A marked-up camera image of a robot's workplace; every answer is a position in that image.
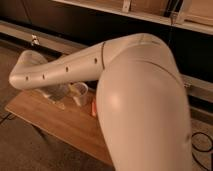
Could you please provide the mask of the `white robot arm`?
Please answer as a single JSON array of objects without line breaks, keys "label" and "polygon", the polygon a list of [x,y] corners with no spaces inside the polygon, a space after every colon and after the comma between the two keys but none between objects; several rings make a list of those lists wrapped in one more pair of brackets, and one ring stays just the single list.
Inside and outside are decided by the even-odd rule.
[{"label": "white robot arm", "polygon": [[94,80],[116,171],[192,171],[187,93],[172,51],[157,36],[114,38],[52,62],[25,50],[9,76],[20,90]]}]

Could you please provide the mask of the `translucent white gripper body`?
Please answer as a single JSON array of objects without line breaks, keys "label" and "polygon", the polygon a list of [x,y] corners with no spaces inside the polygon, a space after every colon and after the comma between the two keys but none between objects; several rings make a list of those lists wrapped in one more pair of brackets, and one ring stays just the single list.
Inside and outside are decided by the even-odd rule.
[{"label": "translucent white gripper body", "polygon": [[58,84],[52,86],[46,86],[37,88],[37,91],[49,101],[56,103],[64,98],[69,92],[69,88],[67,84]]}]

